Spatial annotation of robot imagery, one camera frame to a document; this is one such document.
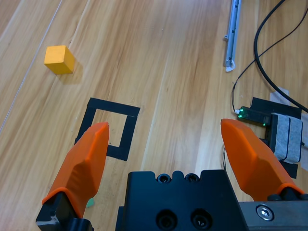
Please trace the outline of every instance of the wooden floor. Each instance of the wooden floor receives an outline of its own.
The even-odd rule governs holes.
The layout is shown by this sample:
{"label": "wooden floor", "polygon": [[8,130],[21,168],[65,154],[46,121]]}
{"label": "wooden floor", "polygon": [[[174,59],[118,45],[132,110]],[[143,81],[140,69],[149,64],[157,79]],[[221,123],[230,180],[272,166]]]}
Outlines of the wooden floor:
{"label": "wooden floor", "polygon": [[[37,230],[41,200],[74,144],[90,97],[140,107],[127,162],[107,158],[95,206],[85,218],[113,231],[131,171],[200,174],[222,168],[222,118],[235,118],[231,89],[253,60],[258,25],[277,0],[243,1],[236,69],[223,67],[230,0],[0,0],[0,225]],[[260,34],[259,50],[290,32],[307,1],[286,1]],[[308,19],[261,62],[272,80],[308,105]],[[78,63],[56,76],[47,46],[66,45]],[[236,108],[272,89],[253,65],[239,81]],[[125,117],[99,112],[119,144]],[[253,127],[259,135],[264,130]],[[228,175],[240,201],[251,200]],[[308,192],[308,173],[298,186]]]}

